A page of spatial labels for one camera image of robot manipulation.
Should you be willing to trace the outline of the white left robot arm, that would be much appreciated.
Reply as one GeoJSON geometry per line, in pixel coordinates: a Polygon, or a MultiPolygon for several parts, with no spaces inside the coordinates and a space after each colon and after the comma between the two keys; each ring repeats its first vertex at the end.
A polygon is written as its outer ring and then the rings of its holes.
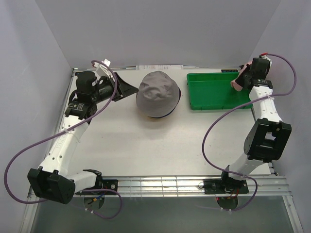
{"type": "Polygon", "coordinates": [[[75,90],[69,97],[64,113],[62,129],[47,157],[37,169],[31,168],[28,181],[39,198],[67,204],[75,193],[88,189],[98,194],[103,189],[101,172],[84,169],[75,175],[68,175],[68,168],[74,151],[83,133],[91,123],[91,117],[98,113],[98,103],[107,99],[119,101],[138,92],[119,75],[116,80],[110,75],[100,78],[93,71],[77,74],[75,90]]]}

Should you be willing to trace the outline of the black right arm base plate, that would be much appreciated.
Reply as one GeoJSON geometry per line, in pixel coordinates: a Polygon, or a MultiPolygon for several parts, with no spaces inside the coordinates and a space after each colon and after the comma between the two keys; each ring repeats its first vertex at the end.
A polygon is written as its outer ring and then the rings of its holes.
{"type": "Polygon", "coordinates": [[[246,181],[225,182],[222,179],[204,179],[198,184],[205,194],[248,194],[249,189],[246,181]]]}

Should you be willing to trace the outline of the grey bucket hat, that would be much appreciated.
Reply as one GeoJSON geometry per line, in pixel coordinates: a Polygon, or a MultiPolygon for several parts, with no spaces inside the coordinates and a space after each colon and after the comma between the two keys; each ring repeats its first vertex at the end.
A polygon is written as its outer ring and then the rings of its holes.
{"type": "Polygon", "coordinates": [[[165,72],[148,73],[139,85],[137,108],[148,117],[161,117],[177,104],[179,86],[165,72]]]}

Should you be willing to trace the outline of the blue bucket hat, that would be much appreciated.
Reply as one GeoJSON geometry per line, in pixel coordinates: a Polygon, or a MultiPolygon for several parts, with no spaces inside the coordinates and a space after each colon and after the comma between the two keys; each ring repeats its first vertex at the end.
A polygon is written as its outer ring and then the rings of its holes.
{"type": "Polygon", "coordinates": [[[177,102],[176,106],[169,113],[167,113],[161,117],[165,118],[165,117],[169,116],[170,114],[172,114],[174,112],[174,110],[176,109],[176,107],[178,106],[180,99],[181,99],[181,90],[179,88],[179,97],[178,97],[178,102],[177,102]]]}

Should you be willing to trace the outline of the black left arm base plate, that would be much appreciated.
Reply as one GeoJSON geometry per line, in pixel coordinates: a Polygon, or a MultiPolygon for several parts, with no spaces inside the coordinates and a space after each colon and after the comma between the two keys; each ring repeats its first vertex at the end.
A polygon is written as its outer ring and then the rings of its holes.
{"type": "Polygon", "coordinates": [[[113,195],[113,191],[118,191],[118,183],[117,179],[103,179],[100,178],[95,182],[93,187],[84,188],[75,192],[76,195],[113,195]]]}

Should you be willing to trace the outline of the pink bucket hat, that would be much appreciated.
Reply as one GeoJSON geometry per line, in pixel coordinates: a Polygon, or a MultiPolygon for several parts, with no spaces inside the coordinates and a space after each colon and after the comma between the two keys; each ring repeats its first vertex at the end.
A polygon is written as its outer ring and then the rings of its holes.
{"type": "Polygon", "coordinates": [[[231,81],[231,87],[234,88],[236,91],[242,91],[243,89],[243,86],[241,84],[238,84],[238,80],[242,79],[242,73],[252,64],[251,61],[249,61],[248,63],[244,64],[244,65],[241,65],[240,66],[240,71],[239,71],[239,74],[237,76],[236,79],[232,80],[231,81]]]}

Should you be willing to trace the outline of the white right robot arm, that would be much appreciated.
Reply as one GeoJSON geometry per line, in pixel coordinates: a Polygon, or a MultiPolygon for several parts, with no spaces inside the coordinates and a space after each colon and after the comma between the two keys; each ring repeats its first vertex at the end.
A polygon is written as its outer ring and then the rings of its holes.
{"type": "Polygon", "coordinates": [[[244,141],[243,154],[222,172],[219,186],[226,193],[241,189],[257,167],[278,160],[291,134],[291,125],[277,113],[272,82],[266,79],[271,65],[266,54],[260,55],[242,66],[231,82],[236,91],[249,90],[256,121],[244,141]]]}

